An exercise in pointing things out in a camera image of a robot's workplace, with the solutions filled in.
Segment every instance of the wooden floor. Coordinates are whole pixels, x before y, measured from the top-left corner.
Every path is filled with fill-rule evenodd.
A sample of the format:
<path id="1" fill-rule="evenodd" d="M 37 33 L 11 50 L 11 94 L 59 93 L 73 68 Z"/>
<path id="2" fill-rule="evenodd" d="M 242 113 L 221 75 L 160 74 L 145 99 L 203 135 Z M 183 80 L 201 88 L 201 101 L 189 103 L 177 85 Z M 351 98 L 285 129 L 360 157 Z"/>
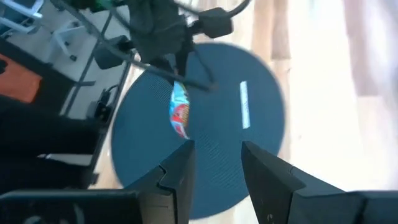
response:
<path id="1" fill-rule="evenodd" d="M 232 9 L 241 0 L 194 0 Z M 377 0 L 252 0 L 228 42 L 274 71 L 287 114 L 279 156 L 343 190 L 398 189 L 398 23 Z M 213 41 L 205 36 L 197 42 Z M 123 91 L 141 74 L 135 68 Z M 119 188 L 109 137 L 93 188 Z M 192 223 L 256 223 L 249 198 Z"/>

